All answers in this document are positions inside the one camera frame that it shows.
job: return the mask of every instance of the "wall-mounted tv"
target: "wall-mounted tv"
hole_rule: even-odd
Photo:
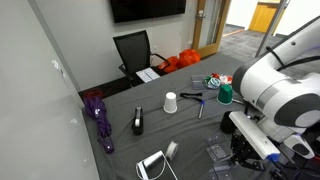
[[[186,0],[110,0],[115,23],[184,14]]]

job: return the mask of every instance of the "chair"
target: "chair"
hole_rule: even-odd
[[[126,75],[131,86],[143,83],[143,81],[136,75],[136,72],[150,67],[151,56],[155,55],[167,62],[166,67],[170,65],[164,57],[159,54],[151,53],[148,35],[145,30],[113,37],[113,40],[123,61],[123,64],[119,66],[119,69]],[[163,70],[160,70],[157,67],[151,68],[160,76],[166,74]]]

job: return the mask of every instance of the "orange bag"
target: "orange bag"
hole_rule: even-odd
[[[179,62],[179,59],[177,56],[171,56],[167,59],[170,62],[170,66],[166,67],[168,65],[167,62],[163,62],[158,66],[159,69],[163,69],[166,73],[171,73],[175,70],[177,70],[177,63]]]
[[[179,56],[180,60],[177,63],[178,69],[200,62],[200,54],[193,49],[186,49],[182,51]]]

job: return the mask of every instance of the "marker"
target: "marker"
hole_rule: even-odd
[[[203,106],[204,106],[204,100],[201,101],[201,107],[200,107],[200,112],[198,117],[199,119],[201,119],[201,116],[202,116]]]

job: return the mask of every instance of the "table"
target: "table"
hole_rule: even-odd
[[[225,111],[243,111],[244,106],[237,103],[222,105],[215,98],[218,90],[205,90],[203,98],[206,104],[202,119],[198,119],[199,103],[181,99],[179,93],[200,92],[193,90],[191,75],[210,75],[213,72],[233,75],[242,63],[216,54],[210,59],[104,99],[107,118],[112,125],[114,153],[106,154],[103,151],[96,141],[95,122],[86,121],[100,178],[139,179],[136,163],[159,150],[165,153],[169,143],[174,140],[179,148],[170,165],[178,179],[208,179],[213,162],[206,151],[208,145],[205,138],[219,129]],[[178,110],[174,114],[167,114],[162,109],[167,92],[177,94]],[[136,107],[144,110],[144,133],[141,136],[133,135],[131,129]]]

